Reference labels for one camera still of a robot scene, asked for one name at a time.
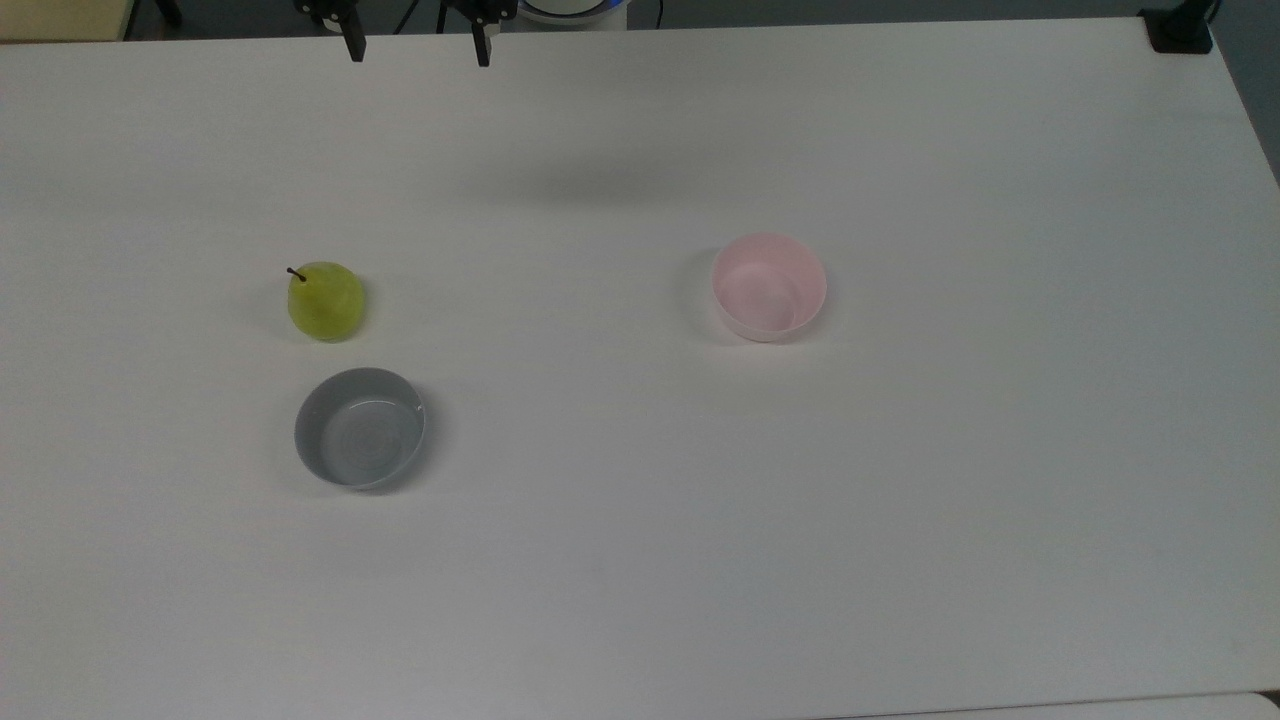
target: gray bowl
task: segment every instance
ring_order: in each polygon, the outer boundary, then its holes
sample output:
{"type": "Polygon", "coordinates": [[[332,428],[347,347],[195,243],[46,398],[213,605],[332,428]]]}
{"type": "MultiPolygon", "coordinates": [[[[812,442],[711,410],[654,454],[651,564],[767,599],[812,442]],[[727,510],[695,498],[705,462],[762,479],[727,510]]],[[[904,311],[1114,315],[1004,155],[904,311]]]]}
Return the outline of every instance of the gray bowl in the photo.
{"type": "Polygon", "coordinates": [[[378,368],[344,370],[320,383],[293,425],[302,464],[351,489],[403,479],[425,436],[426,407],[417,391],[378,368]]]}

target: bowl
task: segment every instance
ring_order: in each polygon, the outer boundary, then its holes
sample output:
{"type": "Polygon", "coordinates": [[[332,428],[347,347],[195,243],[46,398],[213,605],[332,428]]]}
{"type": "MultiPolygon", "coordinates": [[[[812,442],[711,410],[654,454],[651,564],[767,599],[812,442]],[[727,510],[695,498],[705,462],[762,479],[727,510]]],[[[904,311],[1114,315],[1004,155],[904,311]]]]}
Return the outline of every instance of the bowl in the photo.
{"type": "Polygon", "coordinates": [[[822,261],[797,240],[777,233],[742,236],[712,266],[719,316],[756,342],[788,340],[818,315],[827,299],[822,261]]]}
{"type": "Polygon", "coordinates": [[[403,479],[425,436],[421,396],[408,380],[379,368],[344,370],[320,383],[293,425],[302,464],[349,489],[403,479]]]}

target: black clamp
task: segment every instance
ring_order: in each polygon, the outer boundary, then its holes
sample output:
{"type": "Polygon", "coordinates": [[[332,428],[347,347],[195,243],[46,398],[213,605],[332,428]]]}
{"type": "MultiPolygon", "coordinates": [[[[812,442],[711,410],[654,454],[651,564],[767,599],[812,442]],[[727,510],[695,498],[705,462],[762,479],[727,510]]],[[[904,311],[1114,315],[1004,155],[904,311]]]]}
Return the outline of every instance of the black clamp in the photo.
{"type": "Polygon", "coordinates": [[[293,0],[293,8],[303,15],[311,15],[317,23],[323,20],[338,23],[351,59],[356,63],[365,59],[365,28],[360,26],[356,0],[293,0]]]}
{"type": "Polygon", "coordinates": [[[444,14],[449,8],[462,13],[471,22],[471,38],[476,44],[476,60],[481,68],[489,67],[493,46],[489,38],[498,33],[502,20],[516,17],[518,0],[440,0],[440,15],[435,32],[444,31],[444,14]]]}
{"type": "Polygon", "coordinates": [[[1172,10],[1147,9],[1138,15],[1147,23],[1147,37],[1156,53],[1207,55],[1213,49],[1208,23],[1220,5],[1221,0],[1184,0],[1172,10]]]}

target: pink bowl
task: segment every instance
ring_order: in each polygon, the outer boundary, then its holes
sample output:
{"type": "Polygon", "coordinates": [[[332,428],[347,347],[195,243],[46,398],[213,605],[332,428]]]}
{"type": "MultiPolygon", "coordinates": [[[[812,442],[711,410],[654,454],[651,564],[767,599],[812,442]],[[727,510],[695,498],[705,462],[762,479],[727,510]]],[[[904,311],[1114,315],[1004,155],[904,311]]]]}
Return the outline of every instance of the pink bowl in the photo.
{"type": "Polygon", "coordinates": [[[827,273],[800,241],[760,232],[719,251],[712,266],[712,292],[731,331],[756,342],[776,342],[818,314],[827,299],[827,273]]]}

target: white table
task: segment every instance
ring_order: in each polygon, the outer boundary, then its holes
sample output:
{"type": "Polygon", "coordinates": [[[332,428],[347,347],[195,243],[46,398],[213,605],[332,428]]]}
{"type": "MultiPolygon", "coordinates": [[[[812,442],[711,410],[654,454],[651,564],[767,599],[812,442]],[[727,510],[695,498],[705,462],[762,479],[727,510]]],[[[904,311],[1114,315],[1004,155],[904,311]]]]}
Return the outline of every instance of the white table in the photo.
{"type": "Polygon", "coordinates": [[[1280,192],[1219,55],[1137,19],[468,44],[0,47],[6,715],[1280,685],[1280,192]],[[827,264],[794,345],[709,309],[758,229],[827,264]],[[349,342],[284,313],[319,259],[370,288],[349,342]],[[294,456],[358,365],[429,396],[401,492],[294,456]]]}

